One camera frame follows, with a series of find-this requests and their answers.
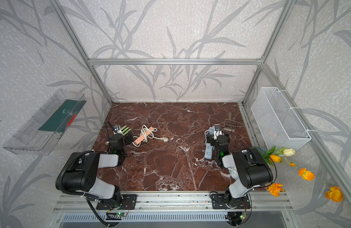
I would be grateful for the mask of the light blue power strip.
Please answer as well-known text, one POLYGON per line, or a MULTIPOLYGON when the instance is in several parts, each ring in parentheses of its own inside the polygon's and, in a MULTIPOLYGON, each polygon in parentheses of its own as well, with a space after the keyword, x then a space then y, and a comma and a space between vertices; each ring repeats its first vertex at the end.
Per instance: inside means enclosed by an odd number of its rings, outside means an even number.
POLYGON ((214 131, 215 131, 215 127, 212 126, 210 127, 208 130, 205 131, 205 145, 206 145, 206 149, 205 149, 205 156, 204 158, 207 160, 211 160, 212 159, 212 153, 213 153, 213 146, 211 146, 211 143, 208 142, 208 138, 213 139, 214 138, 214 131))

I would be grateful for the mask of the pink power strip block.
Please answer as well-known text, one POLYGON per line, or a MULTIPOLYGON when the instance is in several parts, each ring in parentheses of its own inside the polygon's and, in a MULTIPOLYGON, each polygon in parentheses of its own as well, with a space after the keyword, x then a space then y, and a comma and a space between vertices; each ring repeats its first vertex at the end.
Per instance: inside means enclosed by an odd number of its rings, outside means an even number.
POLYGON ((139 146, 141 142, 144 140, 147 140, 147 138, 148 138, 148 130, 147 128, 142 128, 140 136, 136 140, 134 140, 134 145, 139 146))

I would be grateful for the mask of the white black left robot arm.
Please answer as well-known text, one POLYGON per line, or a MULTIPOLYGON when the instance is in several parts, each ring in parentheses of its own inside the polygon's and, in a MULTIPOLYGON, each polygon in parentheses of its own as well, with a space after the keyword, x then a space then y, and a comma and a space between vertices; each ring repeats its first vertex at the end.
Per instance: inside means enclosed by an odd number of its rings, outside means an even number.
POLYGON ((97 210, 134 210, 137 195, 122 195, 118 186, 97 177, 98 169, 121 166, 127 156, 126 146, 133 141, 132 133, 116 133, 108 140, 107 153, 72 153, 56 179, 56 189, 96 201, 97 210))

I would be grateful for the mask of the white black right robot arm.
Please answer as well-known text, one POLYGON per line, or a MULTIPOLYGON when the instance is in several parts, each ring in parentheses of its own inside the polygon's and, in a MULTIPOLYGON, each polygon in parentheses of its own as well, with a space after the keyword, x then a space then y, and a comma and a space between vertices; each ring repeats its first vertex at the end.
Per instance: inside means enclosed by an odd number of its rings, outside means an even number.
POLYGON ((266 188, 275 182, 273 173, 258 147, 230 152, 229 134, 222 131, 206 133, 206 143, 216 153, 215 162, 221 168, 228 169, 234 182, 224 193, 210 192, 212 208, 215 210, 248 210, 251 199, 248 193, 256 188, 266 188))

